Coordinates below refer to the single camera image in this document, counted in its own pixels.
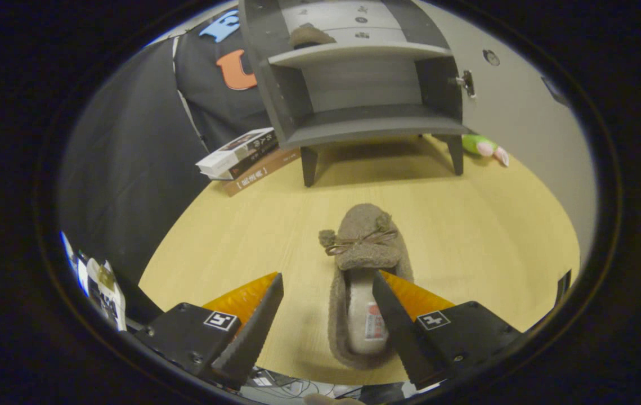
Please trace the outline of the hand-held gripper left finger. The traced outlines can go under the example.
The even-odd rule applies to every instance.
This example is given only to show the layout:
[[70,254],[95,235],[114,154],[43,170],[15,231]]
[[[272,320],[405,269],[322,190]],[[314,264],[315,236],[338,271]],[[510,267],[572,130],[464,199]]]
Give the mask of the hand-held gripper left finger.
[[135,338],[181,371],[238,390],[253,372],[283,297],[282,274],[271,272],[204,305],[179,303]]

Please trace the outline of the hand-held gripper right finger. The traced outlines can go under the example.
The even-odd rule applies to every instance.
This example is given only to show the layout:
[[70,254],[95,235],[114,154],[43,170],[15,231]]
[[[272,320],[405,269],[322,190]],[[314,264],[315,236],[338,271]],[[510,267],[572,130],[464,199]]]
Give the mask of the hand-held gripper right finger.
[[521,335],[477,301],[454,304],[384,270],[374,275],[373,296],[417,389],[488,366]]

